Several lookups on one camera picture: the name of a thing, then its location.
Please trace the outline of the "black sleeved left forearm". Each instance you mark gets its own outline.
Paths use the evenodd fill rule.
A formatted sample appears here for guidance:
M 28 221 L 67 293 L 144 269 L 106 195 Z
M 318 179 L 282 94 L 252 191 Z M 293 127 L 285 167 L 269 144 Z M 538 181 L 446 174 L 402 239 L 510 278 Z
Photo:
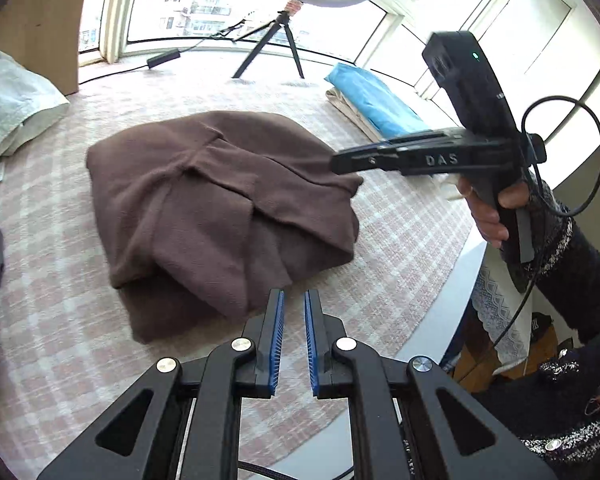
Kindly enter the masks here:
M 600 479 L 600 335 L 475 398 L 559 479 Z

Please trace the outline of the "person right hand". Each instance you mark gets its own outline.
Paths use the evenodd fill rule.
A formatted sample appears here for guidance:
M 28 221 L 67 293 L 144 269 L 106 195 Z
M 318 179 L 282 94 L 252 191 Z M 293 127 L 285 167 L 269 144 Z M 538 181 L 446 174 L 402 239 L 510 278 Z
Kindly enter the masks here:
M 472 218 L 484 240 L 495 248 L 500 249 L 502 244 L 509 239 L 509 232 L 500 220 L 500 214 L 495 207 L 484 202 L 469 181 L 460 177 L 457 191 L 464 197 L 471 211 Z M 516 210 L 527 206 L 530 200 L 528 184 L 518 182 L 498 194 L 498 203 L 505 209 Z

